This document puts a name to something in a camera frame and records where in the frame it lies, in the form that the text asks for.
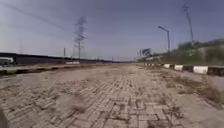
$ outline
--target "vegetation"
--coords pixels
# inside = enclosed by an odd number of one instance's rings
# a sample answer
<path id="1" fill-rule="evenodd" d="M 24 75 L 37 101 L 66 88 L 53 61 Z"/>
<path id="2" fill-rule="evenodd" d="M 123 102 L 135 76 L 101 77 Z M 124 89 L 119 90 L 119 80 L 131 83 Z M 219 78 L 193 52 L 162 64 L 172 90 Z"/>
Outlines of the vegetation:
<path id="1" fill-rule="evenodd" d="M 153 63 L 174 63 L 191 65 L 224 65 L 224 40 L 210 42 L 186 42 L 169 54 L 151 60 Z"/>
<path id="2" fill-rule="evenodd" d="M 216 88 L 212 87 L 211 85 L 208 85 L 208 82 L 197 82 L 190 80 L 188 78 L 182 78 L 182 77 L 174 77 L 173 80 L 176 83 L 179 83 L 186 87 L 186 92 L 182 94 L 192 94 L 197 93 L 201 97 L 203 97 L 205 100 L 212 103 L 217 108 L 221 108 L 221 105 L 224 103 L 224 97 L 221 92 L 219 92 Z"/>
<path id="3" fill-rule="evenodd" d="M 151 49 L 150 48 L 143 49 L 141 50 L 141 54 L 145 57 L 149 57 L 151 55 Z"/>

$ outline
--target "paved road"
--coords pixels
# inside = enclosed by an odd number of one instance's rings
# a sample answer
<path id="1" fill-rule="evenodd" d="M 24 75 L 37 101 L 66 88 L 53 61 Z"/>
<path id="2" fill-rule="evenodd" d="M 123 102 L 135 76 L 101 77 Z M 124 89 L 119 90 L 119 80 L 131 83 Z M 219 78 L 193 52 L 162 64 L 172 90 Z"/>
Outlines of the paved road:
<path id="1" fill-rule="evenodd" d="M 134 65 L 0 79 L 11 128 L 222 128 L 223 111 Z"/>

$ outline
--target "power line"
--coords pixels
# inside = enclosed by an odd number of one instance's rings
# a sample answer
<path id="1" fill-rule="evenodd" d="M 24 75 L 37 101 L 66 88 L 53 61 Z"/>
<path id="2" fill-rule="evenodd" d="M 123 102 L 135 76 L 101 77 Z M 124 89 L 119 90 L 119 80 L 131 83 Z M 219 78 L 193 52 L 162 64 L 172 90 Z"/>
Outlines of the power line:
<path id="1" fill-rule="evenodd" d="M 33 33 L 33 34 L 37 34 L 39 36 L 44 36 L 44 37 L 58 37 L 58 36 L 54 36 L 54 35 L 50 35 L 50 34 L 46 34 L 46 33 L 43 33 L 43 32 L 40 32 L 40 31 L 36 31 L 36 30 L 32 30 L 32 29 L 29 29 L 29 28 L 26 28 L 26 27 L 23 27 L 23 26 L 18 26 L 16 24 L 12 25 L 12 24 L 8 24 L 8 23 L 5 23 L 5 22 L 0 22 L 0 26 L 1 25 L 4 25 L 4 26 L 7 26 L 7 27 L 10 27 L 10 28 L 17 28 L 17 29 L 20 29 L 20 30 L 24 30 L 24 31 L 28 31 L 30 33 Z M 57 40 L 62 40 L 62 41 L 68 41 L 68 42 L 71 42 L 72 40 L 68 40 L 67 38 L 57 38 Z"/>
<path id="2" fill-rule="evenodd" d="M 44 22 L 44 23 L 46 23 L 46 24 L 48 24 L 48 25 L 51 25 L 51 26 L 53 26 L 53 27 L 55 27 L 55 28 L 58 28 L 58 29 L 60 29 L 60 30 L 62 30 L 62 31 L 64 31 L 64 32 L 66 32 L 66 33 L 68 32 L 68 31 L 66 31 L 64 28 L 62 28 L 62 27 L 56 25 L 55 23 L 53 23 L 53 22 L 51 22 L 51 21 L 49 21 L 49 20 L 47 20 L 47 19 L 45 19 L 45 18 L 43 18 L 43 17 L 40 17 L 40 16 L 38 16 L 38 15 L 36 15 L 36 14 L 30 13 L 30 12 L 27 12 L 27 11 L 24 11 L 24 10 L 22 10 L 22 9 L 20 9 L 20 8 L 17 8 L 17 7 L 15 7 L 15 6 L 11 5 L 11 4 L 8 4 L 8 3 L 5 3 L 5 2 L 0 1 L 0 5 L 2 5 L 2 6 L 4 6 L 4 7 L 7 7 L 7 8 L 9 8 L 9 9 L 12 9 L 12 10 L 14 10 L 14 11 L 17 11 L 17 12 L 19 12 L 19 13 L 22 13 L 22 14 L 24 14 L 24 15 L 26 15 L 26 16 L 29 16 L 29 17 L 32 17 L 32 18 L 34 18 L 34 19 L 40 20 L 40 21 L 42 21 L 42 22 Z"/>

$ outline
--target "pole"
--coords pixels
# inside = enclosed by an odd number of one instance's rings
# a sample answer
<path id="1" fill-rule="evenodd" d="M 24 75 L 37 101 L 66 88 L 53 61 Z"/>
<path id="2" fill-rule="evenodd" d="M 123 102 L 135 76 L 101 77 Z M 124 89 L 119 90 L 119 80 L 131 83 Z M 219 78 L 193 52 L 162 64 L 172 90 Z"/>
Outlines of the pole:
<path id="1" fill-rule="evenodd" d="M 66 57 L 66 48 L 64 47 L 64 57 Z"/>
<path id="2" fill-rule="evenodd" d="M 76 49 L 76 44 L 74 44 L 74 47 L 72 49 L 72 55 L 71 55 L 71 59 L 73 60 L 75 57 L 75 49 Z"/>
<path id="3" fill-rule="evenodd" d="M 186 16 L 187 16 L 187 21 L 188 21 L 188 24 L 189 24 L 189 28 L 190 28 L 190 34 L 191 34 L 191 41 L 192 43 L 194 43 L 194 34 L 193 34 L 193 29 L 192 29 L 192 23 L 191 23 L 191 18 L 190 18 L 190 15 L 188 13 L 188 8 L 186 5 L 183 6 L 184 8 L 184 11 L 186 13 Z"/>
<path id="4" fill-rule="evenodd" d="M 78 40 L 78 57 L 81 58 L 81 44 L 80 40 Z"/>
<path id="5" fill-rule="evenodd" d="M 168 42 L 168 45 L 167 45 L 167 50 L 168 50 L 168 54 L 170 53 L 170 31 L 168 31 L 167 29 L 161 27 L 161 26 L 158 26 L 158 28 L 166 31 L 167 33 L 167 42 Z"/>
<path id="6" fill-rule="evenodd" d="M 139 55 L 140 55 L 140 58 L 142 57 L 142 50 L 139 50 Z"/>
<path id="7" fill-rule="evenodd" d="M 167 31 L 167 40 L 168 40 L 168 53 L 170 53 L 170 32 Z"/>

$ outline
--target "weeds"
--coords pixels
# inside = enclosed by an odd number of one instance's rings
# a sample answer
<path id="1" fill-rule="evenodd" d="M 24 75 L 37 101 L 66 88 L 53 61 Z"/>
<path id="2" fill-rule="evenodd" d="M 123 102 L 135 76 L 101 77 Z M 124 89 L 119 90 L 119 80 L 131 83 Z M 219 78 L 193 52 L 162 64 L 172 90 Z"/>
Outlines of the weeds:
<path id="1" fill-rule="evenodd" d="M 170 114 L 171 116 L 173 115 L 178 119 L 184 117 L 183 113 L 180 110 L 180 106 L 175 106 L 175 105 L 169 108 L 167 114 Z"/>
<path id="2" fill-rule="evenodd" d="M 73 106 L 72 111 L 76 114 L 85 113 L 85 108 L 80 106 Z"/>
<path id="3" fill-rule="evenodd" d="M 52 99 L 53 99 L 53 100 L 57 100 L 59 97 L 60 97 L 59 95 L 54 95 L 54 96 L 52 97 Z"/>
<path id="4" fill-rule="evenodd" d="M 160 105 L 166 105 L 167 104 L 167 96 L 163 94 L 160 99 L 158 100 L 158 104 Z"/>
<path id="5" fill-rule="evenodd" d="M 187 78 L 175 77 L 174 81 L 186 87 L 186 91 L 179 91 L 179 94 L 197 93 L 204 99 L 209 100 L 219 106 L 224 103 L 223 95 L 214 87 L 208 85 L 208 82 L 197 82 Z"/>
<path id="6" fill-rule="evenodd" d="M 173 83 L 167 83 L 166 87 L 167 88 L 175 88 L 175 85 Z"/>
<path id="7" fill-rule="evenodd" d="M 165 121 L 157 120 L 157 121 L 148 121 L 148 127 L 147 128 L 168 128 L 171 126 L 171 124 L 168 124 Z"/>
<path id="8" fill-rule="evenodd" d="M 126 124 L 130 123 L 129 119 L 126 119 L 126 118 L 123 118 L 123 117 L 120 117 L 120 116 L 116 116 L 114 119 L 124 121 Z"/>

